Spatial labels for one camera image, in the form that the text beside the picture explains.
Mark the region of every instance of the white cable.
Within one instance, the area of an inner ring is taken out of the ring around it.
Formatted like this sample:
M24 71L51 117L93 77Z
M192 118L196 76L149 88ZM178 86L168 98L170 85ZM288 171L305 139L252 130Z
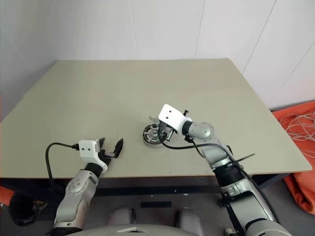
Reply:
M292 121L289 122L287 125L286 118L292 117L294 118ZM306 141L310 140L315 142L315 112L305 114L305 115L298 115L295 113L287 114L281 118L279 121L288 135L291 137L292 140L295 141ZM298 127L302 128L303 131L294 131ZM300 151L308 157L315 158L315 151L300 149Z

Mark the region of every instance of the silver robot arm segment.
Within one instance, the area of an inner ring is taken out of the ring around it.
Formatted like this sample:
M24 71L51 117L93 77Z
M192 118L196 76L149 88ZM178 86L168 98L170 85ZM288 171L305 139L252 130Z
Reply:
M89 213L90 201L98 184L99 171L94 171L88 164L68 183L65 196L59 204L54 223L54 231L67 234L81 231Z
M218 138L211 124L192 122L167 104L163 106L158 118L179 134L192 138L197 145L210 143L219 146L204 146L200 149L217 177L225 207L239 235L259 236L265 233L290 236L290 233L275 222L263 196L240 169L231 151Z

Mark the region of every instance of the black cable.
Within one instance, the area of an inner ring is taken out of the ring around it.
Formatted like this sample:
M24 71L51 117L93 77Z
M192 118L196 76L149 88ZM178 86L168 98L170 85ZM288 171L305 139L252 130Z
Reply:
M52 143L52 144L48 145L48 147L46 148L46 152L45 152L46 166L47 166L47 172L48 172L48 177L49 177L49 184L50 184L50 188L51 188L51 191L53 194L54 216L56 216L57 202L56 202L55 184L54 184L53 175L51 173L50 164L49 164L49 149L53 145L59 145L59 146L67 147L67 148L73 148L76 150L79 150L79 145L78 144L68 145L68 144L62 144L62 143Z
M196 147L196 150L197 150L197 152L199 153L199 155L200 155L201 157L205 158L204 155L201 153L201 151L199 151L199 149L198 149L197 147Z
M217 147L217 148L220 148L221 150L223 150L226 155L230 158L230 160L232 161L233 164L235 164L235 166L250 180L250 182L252 182L252 184L255 186L255 188L257 189L257 191L262 195L263 199L265 200L265 202L267 203L268 207L270 208L272 214L274 215L274 218L276 220L276 222L278 224L281 224L280 223L280 220L274 210L274 208L272 207L271 203L269 202L269 200L267 199L266 195L262 192L262 190L260 189L260 187L257 185L257 183L252 179L252 177L247 174L246 171L244 171L244 169L240 166L240 164L238 162L236 162L234 160L234 158L231 156L231 154L224 148L222 147L221 145L218 145L218 144L198 144L196 145L194 143L194 145L191 145L191 146L184 146L184 147L172 147L172 146L169 146L167 145L165 142L164 142L164 139L163 139L163 136L161 136L161 122L158 124L158 131L157 131L157 136L160 140L160 142L167 148L169 149L174 149L174 150L183 150L183 149L190 149L190 148L201 148L201 147Z

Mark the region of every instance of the black mesh object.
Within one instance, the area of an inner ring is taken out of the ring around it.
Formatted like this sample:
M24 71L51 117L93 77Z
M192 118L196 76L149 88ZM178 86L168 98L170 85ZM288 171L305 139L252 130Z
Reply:
M35 222L38 212L33 210L34 199L14 193L9 205L12 221L18 226L27 226Z

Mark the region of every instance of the orange bag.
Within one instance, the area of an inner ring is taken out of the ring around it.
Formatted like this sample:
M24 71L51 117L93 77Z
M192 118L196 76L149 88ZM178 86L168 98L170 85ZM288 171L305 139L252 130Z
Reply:
M0 186L0 203L5 204L6 206L10 205L13 194L14 191Z
M296 115L305 115L315 112L315 101L292 106L280 111L273 112L273 115L280 121L282 126L287 129L290 122L295 119ZM301 126L294 127L294 132L303 131ZM315 142L312 140L297 141L293 140L300 150L315 151ZM295 202L306 212L315 215L315 158L304 155L313 167L309 172L293 173L284 178Z

